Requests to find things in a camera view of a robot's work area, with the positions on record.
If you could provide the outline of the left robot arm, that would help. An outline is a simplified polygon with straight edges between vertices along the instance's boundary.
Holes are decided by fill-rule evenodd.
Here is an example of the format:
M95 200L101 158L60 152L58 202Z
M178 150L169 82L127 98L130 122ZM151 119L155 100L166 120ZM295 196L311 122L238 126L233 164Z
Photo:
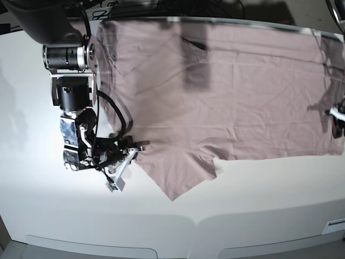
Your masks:
M331 1L326 1L329 12L339 27L344 37L344 1L335 0L333 7ZM338 139L344 136L344 96L341 101L334 104L329 110L325 111L326 115L332 117L332 136Z

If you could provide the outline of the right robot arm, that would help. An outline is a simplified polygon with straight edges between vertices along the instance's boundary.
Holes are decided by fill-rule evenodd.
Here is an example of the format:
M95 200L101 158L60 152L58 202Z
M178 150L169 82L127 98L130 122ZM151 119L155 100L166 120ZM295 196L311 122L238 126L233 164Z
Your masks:
M96 41L86 10L79 1L4 1L22 29L42 49L50 73L51 97L62 110L60 131L64 165L72 171L102 172L111 191L123 191L126 167L144 147L125 135L126 121L115 102L96 84ZM97 136L100 99L118 116L116 136Z

